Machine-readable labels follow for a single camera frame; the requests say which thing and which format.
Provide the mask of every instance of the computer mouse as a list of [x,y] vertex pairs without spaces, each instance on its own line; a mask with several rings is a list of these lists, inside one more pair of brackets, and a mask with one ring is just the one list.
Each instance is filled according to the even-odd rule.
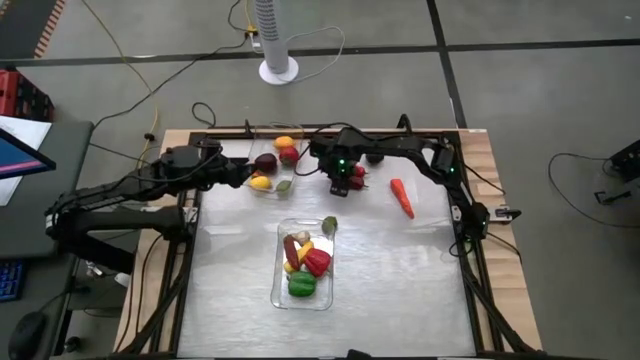
[[11,360],[29,360],[40,345],[40,338],[47,318],[39,311],[30,312],[18,321],[9,338],[9,358]]

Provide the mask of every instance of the aluminum sheet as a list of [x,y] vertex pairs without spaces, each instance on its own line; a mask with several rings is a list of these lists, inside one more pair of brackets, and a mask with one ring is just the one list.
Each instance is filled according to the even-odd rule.
[[[247,156],[251,141],[223,141]],[[316,160],[304,158],[299,171]],[[204,194],[187,292],[179,357],[473,355],[471,326],[444,188],[406,159],[366,166],[369,188],[329,194],[317,173],[298,177],[287,200],[248,187]],[[401,178],[416,218],[389,189]],[[338,218],[333,305],[283,310],[270,301],[276,229],[286,218]]]

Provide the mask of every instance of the yellow bell pepper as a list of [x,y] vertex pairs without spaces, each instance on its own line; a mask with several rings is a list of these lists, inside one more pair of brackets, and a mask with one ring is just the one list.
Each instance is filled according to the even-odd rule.
[[[304,246],[298,249],[298,263],[304,263],[304,258],[307,256],[307,253],[311,249],[313,249],[313,243],[311,241],[307,242],[306,244],[304,244]],[[288,261],[284,263],[284,271],[291,274],[294,270],[295,269],[291,265],[289,265]]]

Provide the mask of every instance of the wooden table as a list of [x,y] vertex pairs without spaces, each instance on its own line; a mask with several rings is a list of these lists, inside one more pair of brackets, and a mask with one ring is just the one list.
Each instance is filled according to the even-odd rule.
[[[399,132],[398,129],[363,129],[366,131],[385,131],[390,134]],[[326,133],[337,132],[338,129],[327,129]],[[452,130],[452,129],[414,129],[414,132],[434,132],[434,131],[458,131],[461,141],[462,152],[465,163],[471,168],[475,169],[482,177],[501,186],[500,178],[498,176],[498,170],[491,150],[491,143],[489,141],[489,134],[486,130]],[[165,151],[167,147],[175,147],[180,145],[186,145],[189,141],[189,135],[191,132],[204,132],[203,130],[167,130],[162,143],[161,153]],[[244,132],[243,128],[233,129],[214,129],[206,130],[206,132],[214,134],[241,134]],[[469,178],[469,186],[474,198],[484,203],[487,206],[496,206],[505,204],[504,196],[493,187],[489,186],[471,172],[467,173]],[[165,196],[160,200],[150,203],[150,206],[168,206],[175,205],[176,198],[172,196]],[[501,237],[508,241],[512,245],[516,245],[513,232],[510,225],[495,225],[489,226],[489,232]],[[151,316],[158,304],[158,294],[160,292],[165,264],[168,254],[168,243],[166,241],[158,241],[153,247],[152,253],[149,255],[149,261],[144,274],[144,288],[142,299],[140,299],[140,290],[142,283],[142,262],[146,254],[149,252],[149,248],[153,240],[158,234],[153,230],[145,230],[142,232],[140,242],[138,245],[138,253],[136,255],[136,265],[134,270],[134,286],[129,288],[129,291],[134,291],[132,296],[132,313],[131,320],[129,318],[129,297],[127,293],[123,312],[120,319],[120,326],[118,328],[118,334],[116,336],[116,343],[114,344],[114,350],[118,342],[122,338],[125,329],[126,335],[122,343],[121,348],[124,348],[134,338],[136,333],[136,317],[138,315],[138,308],[140,308],[140,323],[139,328],[146,323],[147,319]],[[518,260],[518,256],[514,254],[510,249],[505,248],[504,245],[496,242],[491,236],[487,236],[487,239],[483,242],[484,255],[487,264],[487,271],[489,274],[489,281],[493,291],[494,302],[498,309],[502,312],[507,321],[516,330],[523,340],[530,346],[540,349],[540,337],[538,335],[538,329],[531,310],[531,303],[529,300],[529,294],[527,292],[527,285],[522,272],[522,267]],[[177,271],[182,262],[182,255],[175,257],[174,274]],[[484,342],[485,350],[492,349],[491,333],[489,331],[489,323],[482,305],[477,303],[478,315],[480,320],[481,334]],[[164,324],[162,334],[159,343],[159,351],[169,351],[170,347],[170,334],[172,327],[179,326],[179,324],[173,324],[175,313],[175,301],[167,312],[164,318]]]

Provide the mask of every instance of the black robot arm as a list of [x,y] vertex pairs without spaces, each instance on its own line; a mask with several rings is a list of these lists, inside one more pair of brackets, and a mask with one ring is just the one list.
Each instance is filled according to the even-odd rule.
[[62,251],[130,274],[133,254],[88,235],[95,230],[154,229],[165,240],[184,241],[191,234],[182,208],[168,206],[152,212],[94,211],[123,201],[152,201],[214,184],[238,188],[251,176],[246,158],[227,158],[219,142],[205,138],[197,146],[169,148],[160,159],[122,179],[97,187],[64,193],[46,212],[46,232]]
[[[460,223],[467,236],[484,239],[487,234],[487,208],[473,199],[462,178],[462,163],[444,144],[412,135],[372,138],[357,128],[344,127],[333,138],[315,135],[309,149],[311,156],[318,158],[318,168],[331,179],[331,193],[338,196],[349,193],[349,177],[354,174],[354,166],[362,155],[407,158],[421,174],[445,187],[453,205],[460,211]],[[433,151],[430,164],[423,155],[425,149]]]

